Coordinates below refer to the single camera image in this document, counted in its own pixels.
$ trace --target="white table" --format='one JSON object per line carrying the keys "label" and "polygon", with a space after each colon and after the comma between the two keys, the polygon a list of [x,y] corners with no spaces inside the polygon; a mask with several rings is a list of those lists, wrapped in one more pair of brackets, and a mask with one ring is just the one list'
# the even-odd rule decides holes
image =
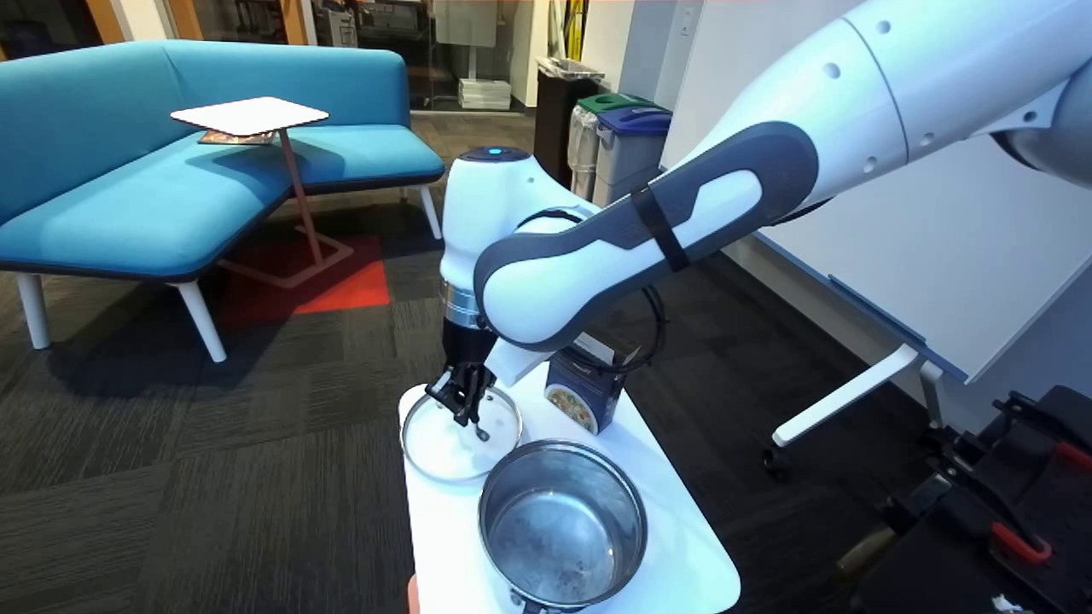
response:
{"label": "white table", "polygon": [[325,271],[336,262],[351,255],[351,246],[336,242],[336,237],[329,237],[329,236],[322,236],[313,227],[310,202],[307,202],[307,192],[303,192],[303,179],[302,179],[302,166],[298,166],[298,156],[295,156],[295,141],[286,137],[291,126],[307,126],[307,121],[329,120],[325,108],[298,106],[298,101],[286,101],[286,100],[275,100],[275,95],[256,95],[256,100],[176,108],[172,116],[176,121],[190,121],[190,126],[202,126],[202,129],[211,129],[211,131],[238,137],[238,141],[264,137],[264,131],[274,131],[280,141],[285,166],[286,166],[286,178],[295,184],[295,202],[302,209],[302,226],[303,226],[307,249],[310,249],[313,262],[298,268],[295,275],[271,275],[271,271],[242,264],[242,262],[221,262],[224,268],[237,268],[237,271],[247,271],[252,279],[295,288],[303,279],[310,279],[310,275],[318,275],[318,271]]}
{"label": "white table", "polygon": [[[691,498],[630,400],[622,394],[614,424],[601,435],[591,435],[551,405],[544,382],[547,363],[506,390],[522,411],[525,441],[578,441],[608,453],[636,482],[650,510],[642,570],[614,598],[586,608],[586,614],[735,608],[742,598],[738,565],[722,552],[721,540]],[[422,384],[405,390],[401,400],[401,417],[405,417],[420,394]],[[402,467],[420,610],[519,610],[509,598],[509,583],[497,575],[479,540],[479,495],[485,477],[448,485],[420,474],[410,461],[402,461]]]}

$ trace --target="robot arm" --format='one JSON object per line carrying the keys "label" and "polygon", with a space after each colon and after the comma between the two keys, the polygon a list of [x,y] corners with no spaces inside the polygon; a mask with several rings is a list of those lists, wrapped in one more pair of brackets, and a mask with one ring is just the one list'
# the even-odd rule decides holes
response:
{"label": "robot arm", "polygon": [[[461,160],[439,271],[469,311],[448,320],[497,335],[497,349],[555,351],[598,302],[972,131],[1007,131],[1021,160],[1092,184],[1090,31],[1092,0],[861,2],[757,76],[685,160],[605,211],[528,160]],[[519,226],[555,203],[578,213]]]}

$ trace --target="stainless steel bowl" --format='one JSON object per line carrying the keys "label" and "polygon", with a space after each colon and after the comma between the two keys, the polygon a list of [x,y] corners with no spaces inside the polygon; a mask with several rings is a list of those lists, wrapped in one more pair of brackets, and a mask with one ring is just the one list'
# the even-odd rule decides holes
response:
{"label": "stainless steel bowl", "polygon": [[479,532],[528,610],[579,610],[636,575],[650,519],[637,487],[605,453],[536,441],[485,477]]}

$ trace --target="dark carpet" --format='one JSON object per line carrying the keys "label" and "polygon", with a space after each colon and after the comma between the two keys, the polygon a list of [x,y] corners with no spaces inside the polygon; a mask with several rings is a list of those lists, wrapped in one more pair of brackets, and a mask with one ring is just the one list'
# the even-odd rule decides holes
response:
{"label": "dark carpet", "polygon": [[[448,160],[534,131],[416,126]],[[336,199],[318,226],[379,237],[389,302],[224,327],[229,363],[174,288],[73,275],[47,275],[54,349],[32,351],[2,279],[0,610],[402,610],[396,400],[439,368],[439,246],[401,194]],[[835,559],[930,470],[924,411],[879,390],[767,474],[767,432],[856,359],[721,255],[660,288],[669,338],[628,392],[738,559],[738,610],[846,610]],[[653,312],[628,295],[593,329],[628,349]]]}

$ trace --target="teal couch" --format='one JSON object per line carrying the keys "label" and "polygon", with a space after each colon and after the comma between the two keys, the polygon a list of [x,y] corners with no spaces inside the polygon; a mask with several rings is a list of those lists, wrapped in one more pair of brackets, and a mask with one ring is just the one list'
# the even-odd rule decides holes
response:
{"label": "teal couch", "polygon": [[47,349],[42,271],[182,288],[211,362],[224,362],[197,275],[291,199],[275,146],[205,146],[174,108],[280,95],[329,112],[298,126],[310,194],[420,187],[443,160],[410,129],[391,51],[131,39],[0,63],[0,268],[18,271],[34,349]]}

